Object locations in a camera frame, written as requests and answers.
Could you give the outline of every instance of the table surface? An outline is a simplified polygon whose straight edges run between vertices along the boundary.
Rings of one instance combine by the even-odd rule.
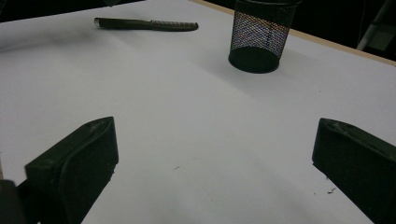
[[[95,17],[200,28],[101,30]],[[275,72],[245,73],[227,59],[232,27],[186,0],[1,23],[4,178],[20,184],[26,163],[113,116],[120,163],[83,223],[372,223],[311,156],[320,118],[396,145],[396,68],[290,35]]]

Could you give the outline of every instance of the wooden table edge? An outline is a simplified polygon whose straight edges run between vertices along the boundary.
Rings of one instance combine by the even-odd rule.
[[[190,1],[192,1],[194,3],[197,3],[197,4],[200,4],[200,5],[203,5],[203,6],[206,6],[206,7],[211,7],[213,9],[215,9],[215,10],[218,10],[218,11],[230,14],[230,15],[233,15],[233,10],[229,9],[227,7],[218,6],[216,4],[213,4],[213,3],[210,3],[210,2],[206,2],[205,0],[190,0]],[[293,36],[296,36],[296,37],[300,37],[301,39],[309,40],[309,41],[312,41],[312,42],[315,42],[315,43],[318,43],[318,44],[321,44],[321,45],[324,45],[324,46],[331,47],[333,49],[340,49],[342,51],[345,51],[345,52],[348,52],[348,53],[352,53],[352,54],[355,54],[355,55],[358,55],[358,56],[361,56],[361,57],[364,57],[364,58],[368,58],[368,59],[371,59],[371,60],[374,60],[374,61],[378,61],[378,62],[381,62],[381,63],[386,63],[386,64],[390,64],[392,66],[396,66],[396,62],[395,61],[392,61],[392,60],[389,60],[389,59],[386,59],[386,58],[382,58],[382,57],[379,57],[379,56],[376,56],[374,54],[370,54],[370,53],[367,53],[367,52],[364,52],[364,51],[360,51],[358,49],[353,49],[353,48],[350,48],[350,47],[346,47],[344,45],[340,45],[340,44],[334,43],[332,41],[325,40],[325,39],[322,39],[322,38],[319,38],[319,37],[316,37],[316,36],[313,36],[313,35],[308,35],[306,33],[300,32],[300,31],[296,31],[296,30],[290,29],[289,34],[293,35]]]

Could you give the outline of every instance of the black mesh cup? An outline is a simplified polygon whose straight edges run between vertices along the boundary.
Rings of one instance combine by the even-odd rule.
[[[230,63],[250,73],[275,71],[300,0],[236,0]]]

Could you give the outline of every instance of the small mark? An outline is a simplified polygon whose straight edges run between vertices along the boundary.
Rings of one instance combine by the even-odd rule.
[[[333,194],[336,188],[333,188],[331,191],[327,192],[328,194]]]

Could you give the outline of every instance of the black plastic part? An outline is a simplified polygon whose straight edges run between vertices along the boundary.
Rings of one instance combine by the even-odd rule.
[[[41,224],[79,224],[119,162],[113,118],[89,122],[25,166],[43,194]]]
[[[100,28],[114,29],[114,30],[151,30],[152,25],[149,21],[139,20],[123,20],[123,19],[108,19],[95,18],[99,22]]]
[[[18,189],[10,180],[0,180],[0,223],[26,224]]]
[[[43,216],[41,204],[43,204],[45,200],[45,195],[32,187],[28,180],[18,185],[18,193],[20,195],[23,213],[26,217],[26,223],[36,224]]]
[[[396,147],[350,124],[321,119],[314,165],[375,224],[396,223]]]

